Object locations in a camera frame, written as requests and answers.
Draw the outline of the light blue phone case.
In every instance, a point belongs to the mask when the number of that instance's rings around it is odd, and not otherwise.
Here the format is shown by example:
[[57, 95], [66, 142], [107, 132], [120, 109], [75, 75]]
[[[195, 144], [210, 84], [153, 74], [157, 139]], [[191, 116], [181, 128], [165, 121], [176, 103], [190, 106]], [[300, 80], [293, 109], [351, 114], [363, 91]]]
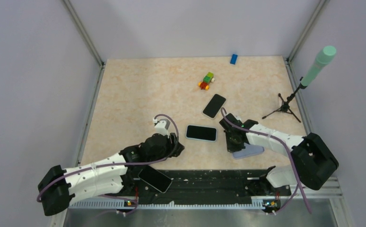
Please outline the light blue phone case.
[[215, 142], [217, 141], [218, 131], [216, 128], [199, 125], [188, 125], [186, 127], [186, 138], [191, 140], [200, 140]]

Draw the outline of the silver-edged black phone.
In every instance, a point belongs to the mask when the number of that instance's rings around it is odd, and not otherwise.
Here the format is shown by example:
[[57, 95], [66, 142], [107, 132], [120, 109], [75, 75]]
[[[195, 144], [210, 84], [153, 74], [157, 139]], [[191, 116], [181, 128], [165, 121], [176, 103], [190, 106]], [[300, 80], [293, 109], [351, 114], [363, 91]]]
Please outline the silver-edged black phone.
[[160, 193], [165, 193], [170, 188], [173, 180], [163, 174], [162, 172], [152, 168], [151, 166], [145, 166], [139, 173], [138, 178]]

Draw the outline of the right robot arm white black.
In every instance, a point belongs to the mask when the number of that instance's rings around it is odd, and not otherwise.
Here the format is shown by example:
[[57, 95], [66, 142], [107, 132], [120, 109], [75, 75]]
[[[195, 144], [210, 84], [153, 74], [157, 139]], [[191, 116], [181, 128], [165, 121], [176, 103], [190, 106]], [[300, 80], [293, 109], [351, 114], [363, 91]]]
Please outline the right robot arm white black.
[[266, 195], [290, 184], [303, 184], [317, 191], [339, 167], [336, 157], [315, 133], [306, 136], [286, 134], [252, 120], [240, 123], [230, 113], [222, 116], [221, 124], [227, 126], [228, 131], [244, 134], [246, 143], [288, 157], [289, 165], [272, 168], [260, 181], [260, 190]]

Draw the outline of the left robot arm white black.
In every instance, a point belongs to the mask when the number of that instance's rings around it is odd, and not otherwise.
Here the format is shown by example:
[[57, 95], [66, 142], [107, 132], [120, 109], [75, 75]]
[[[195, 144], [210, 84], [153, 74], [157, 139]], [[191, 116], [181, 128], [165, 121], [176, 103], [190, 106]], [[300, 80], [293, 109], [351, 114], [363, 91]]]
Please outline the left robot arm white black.
[[51, 167], [39, 182], [36, 201], [45, 216], [53, 216], [79, 201], [107, 194], [129, 195], [134, 190], [132, 172], [141, 167], [178, 157], [184, 150], [174, 120], [157, 114], [155, 133], [144, 142], [84, 166]]

